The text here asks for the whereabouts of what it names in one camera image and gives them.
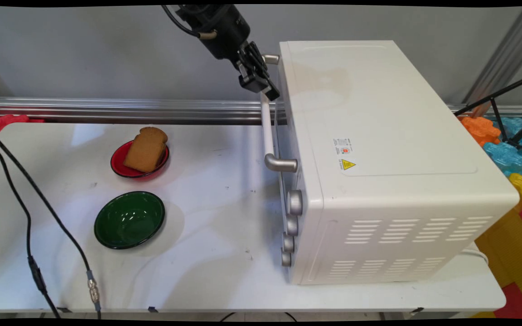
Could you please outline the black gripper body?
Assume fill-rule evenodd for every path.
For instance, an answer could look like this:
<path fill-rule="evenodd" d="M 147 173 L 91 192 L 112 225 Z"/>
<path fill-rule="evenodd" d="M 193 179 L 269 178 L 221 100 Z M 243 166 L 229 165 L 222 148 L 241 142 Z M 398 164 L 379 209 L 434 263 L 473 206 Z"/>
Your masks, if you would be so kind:
<path fill-rule="evenodd" d="M 239 60 L 249 24 L 234 5 L 177 5 L 176 21 L 182 31 L 196 37 L 219 60 Z"/>

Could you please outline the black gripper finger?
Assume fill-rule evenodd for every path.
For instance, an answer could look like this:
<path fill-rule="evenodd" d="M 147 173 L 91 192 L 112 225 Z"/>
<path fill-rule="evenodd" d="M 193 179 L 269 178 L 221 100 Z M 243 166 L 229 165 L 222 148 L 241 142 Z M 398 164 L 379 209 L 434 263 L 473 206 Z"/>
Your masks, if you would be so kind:
<path fill-rule="evenodd" d="M 244 41 L 242 44 L 242 78 L 250 80 L 254 76 L 270 79 L 269 71 L 255 42 Z"/>
<path fill-rule="evenodd" d="M 239 60 L 236 65 L 240 72 L 238 80 L 242 88 L 253 93 L 263 94 L 270 101 L 275 101 L 281 96 L 281 92 L 269 76 L 263 57 L 247 58 L 245 61 Z"/>

